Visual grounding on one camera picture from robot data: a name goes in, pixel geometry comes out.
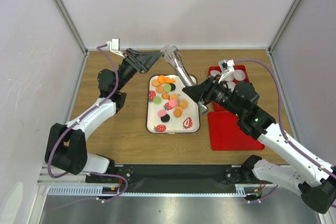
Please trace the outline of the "round waffle cookie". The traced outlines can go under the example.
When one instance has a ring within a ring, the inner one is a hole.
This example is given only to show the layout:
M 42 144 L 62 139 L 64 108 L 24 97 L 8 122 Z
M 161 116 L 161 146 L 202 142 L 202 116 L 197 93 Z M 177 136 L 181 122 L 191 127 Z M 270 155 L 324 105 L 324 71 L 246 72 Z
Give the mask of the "round waffle cookie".
M 179 96 L 177 94 L 171 94 L 170 97 L 169 97 L 169 99 L 170 100 L 172 100 L 172 99 L 178 100 Z
M 187 100 L 181 100 L 179 102 L 179 106 L 183 109 L 186 109 L 188 107 L 188 101 Z

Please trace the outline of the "pink cookie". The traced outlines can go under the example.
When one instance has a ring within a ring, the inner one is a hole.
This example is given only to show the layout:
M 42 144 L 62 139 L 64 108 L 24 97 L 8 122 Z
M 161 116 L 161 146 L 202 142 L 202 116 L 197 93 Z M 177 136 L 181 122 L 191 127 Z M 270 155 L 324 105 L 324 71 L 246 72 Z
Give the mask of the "pink cookie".
M 164 116 L 166 116 L 166 114 L 167 114 L 167 112 L 166 112 L 165 110 L 160 110 L 160 111 L 158 112 L 158 116 L 159 116 L 159 117 L 164 117 Z
M 178 101 L 176 99 L 170 99 L 169 100 L 169 106 L 174 108 L 178 105 Z

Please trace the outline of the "orange flower cookie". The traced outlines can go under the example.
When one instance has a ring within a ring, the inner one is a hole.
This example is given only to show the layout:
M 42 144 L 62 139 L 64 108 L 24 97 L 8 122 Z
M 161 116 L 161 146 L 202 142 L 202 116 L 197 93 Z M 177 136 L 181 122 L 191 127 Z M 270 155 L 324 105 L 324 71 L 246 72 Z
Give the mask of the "orange flower cookie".
M 182 116 L 183 112 L 179 109 L 176 109 L 174 112 L 173 112 L 173 115 L 176 117 L 176 118 L 180 118 Z

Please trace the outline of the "metal serving tongs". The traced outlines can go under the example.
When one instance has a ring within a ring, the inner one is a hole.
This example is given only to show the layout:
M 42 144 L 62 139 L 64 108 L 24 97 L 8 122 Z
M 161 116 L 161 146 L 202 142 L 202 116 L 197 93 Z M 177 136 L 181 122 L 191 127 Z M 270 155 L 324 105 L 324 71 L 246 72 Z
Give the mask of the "metal serving tongs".
M 163 53 L 163 59 L 172 66 L 184 84 L 185 90 L 193 87 L 194 82 L 184 66 L 182 55 L 178 48 L 176 46 L 166 45 L 161 49 L 161 52 Z

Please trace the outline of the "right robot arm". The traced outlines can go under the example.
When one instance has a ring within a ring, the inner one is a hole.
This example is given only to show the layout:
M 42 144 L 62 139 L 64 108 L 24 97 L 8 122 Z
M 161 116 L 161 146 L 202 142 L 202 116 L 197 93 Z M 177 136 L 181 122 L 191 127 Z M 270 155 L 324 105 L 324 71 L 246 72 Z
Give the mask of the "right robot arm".
M 335 166 L 307 150 L 288 135 L 269 113 L 257 104 L 259 94 L 249 82 L 238 83 L 233 90 L 208 77 L 183 92 L 196 103 L 215 102 L 237 117 L 239 129 L 272 149 L 290 166 L 272 164 L 259 156 L 245 162 L 242 178 L 248 183 L 265 180 L 301 197 L 312 210 L 324 214 L 335 203 Z

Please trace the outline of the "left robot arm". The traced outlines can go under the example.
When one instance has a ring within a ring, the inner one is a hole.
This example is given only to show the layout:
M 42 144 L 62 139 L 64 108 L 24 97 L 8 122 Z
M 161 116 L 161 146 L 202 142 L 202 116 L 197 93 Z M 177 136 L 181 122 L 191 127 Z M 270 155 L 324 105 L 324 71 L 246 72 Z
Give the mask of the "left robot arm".
M 111 70 L 103 69 L 98 73 L 100 95 L 96 102 L 75 119 L 51 127 L 45 152 L 50 177 L 58 178 L 51 171 L 56 167 L 65 174 L 97 173 L 103 182 L 115 178 L 116 170 L 110 166 L 111 159 L 88 153 L 87 140 L 102 123 L 123 108 L 127 94 L 121 91 L 122 88 L 136 73 L 147 73 L 163 56 L 160 51 L 139 52 L 131 48 L 120 55 L 123 60 L 119 65 L 113 63 Z

